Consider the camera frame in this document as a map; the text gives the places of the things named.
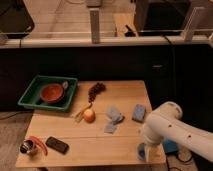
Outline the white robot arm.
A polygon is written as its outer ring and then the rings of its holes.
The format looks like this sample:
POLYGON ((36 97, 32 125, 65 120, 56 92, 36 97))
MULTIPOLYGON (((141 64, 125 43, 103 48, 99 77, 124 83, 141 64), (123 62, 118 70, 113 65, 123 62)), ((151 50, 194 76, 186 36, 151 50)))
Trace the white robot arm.
POLYGON ((182 122, 182 115, 181 107, 171 101, 149 113, 142 127, 145 144, 157 146, 166 138, 213 163, 213 133, 182 122))

